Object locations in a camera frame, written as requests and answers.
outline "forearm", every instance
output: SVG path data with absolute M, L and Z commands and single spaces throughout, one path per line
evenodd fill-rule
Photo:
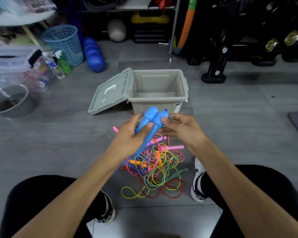
M 81 178 L 48 204 L 13 238 L 73 237 L 84 214 L 119 164 L 102 156 Z
M 205 139 L 195 153 L 246 238 L 298 237 L 298 222 L 243 175 L 210 140 Z

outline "transparent storage box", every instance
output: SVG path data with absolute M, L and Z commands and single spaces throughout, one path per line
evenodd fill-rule
M 24 84 L 29 91 L 46 91 L 54 74 L 43 58 L 34 56 L 40 48 L 0 45 L 0 88 Z
M 97 87 L 88 113 L 94 115 L 125 100 L 131 102 L 135 114 L 151 106 L 178 113 L 183 101 L 188 100 L 188 90 L 180 69 L 127 68 Z

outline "shoe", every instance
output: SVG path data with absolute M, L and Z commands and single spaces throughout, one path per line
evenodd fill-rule
M 109 196 L 103 190 L 101 190 L 100 192 L 102 192 L 105 196 L 106 212 L 105 212 L 105 214 L 101 215 L 100 217 L 95 218 L 95 221 L 98 223 L 110 224 L 115 219 L 116 211 L 115 211 L 115 208 L 112 206 L 112 202 L 111 202 Z
M 197 158 L 195 158 L 194 166 L 195 166 L 195 176 L 193 179 L 193 184 L 191 186 L 191 196 L 192 196 L 192 199 L 194 199 L 196 202 L 203 202 L 207 200 L 208 197 L 198 191 L 197 183 L 198 183 L 199 177 L 204 174 L 205 169 Z

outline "white ball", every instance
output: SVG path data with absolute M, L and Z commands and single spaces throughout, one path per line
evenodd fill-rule
M 120 19 L 110 20 L 107 26 L 107 33 L 111 40 L 121 42 L 126 38 L 126 26 Z

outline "person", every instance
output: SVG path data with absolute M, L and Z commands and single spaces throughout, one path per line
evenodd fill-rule
M 149 123 L 134 134 L 139 117 L 123 124 L 107 151 L 82 177 L 36 176 L 16 185 L 7 199 L 0 237 L 90 237 L 87 222 L 112 222 L 115 209 L 101 188 L 151 130 Z M 223 209 L 211 237 L 298 238 L 298 192 L 289 179 L 263 166 L 235 166 L 192 116 L 170 114 L 161 120 L 165 127 L 159 132 L 183 141 L 196 157 L 194 200 L 209 197 Z

